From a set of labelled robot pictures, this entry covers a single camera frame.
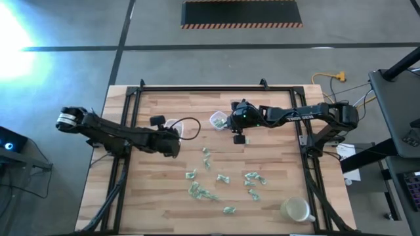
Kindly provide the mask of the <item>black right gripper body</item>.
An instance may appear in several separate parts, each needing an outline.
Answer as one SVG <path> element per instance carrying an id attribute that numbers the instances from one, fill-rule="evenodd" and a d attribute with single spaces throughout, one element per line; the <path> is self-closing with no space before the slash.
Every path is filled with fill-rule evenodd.
<path id="1" fill-rule="evenodd" d="M 245 128 L 262 125 L 261 113 L 247 100 L 232 102 L 231 109 L 232 113 L 228 116 L 228 128 L 232 132 L 241 132 Z"/>

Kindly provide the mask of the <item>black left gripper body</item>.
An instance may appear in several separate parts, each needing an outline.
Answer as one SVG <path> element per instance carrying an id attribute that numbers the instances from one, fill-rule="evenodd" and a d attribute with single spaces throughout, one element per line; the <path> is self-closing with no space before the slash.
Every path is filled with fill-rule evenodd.
<path id="1" fill-rule="evenodd" d="M 150 149 L 165 157 L 177 158 L 180 151 L 179 133 L 174 128 L 164 128 L 150 135 Z"/>

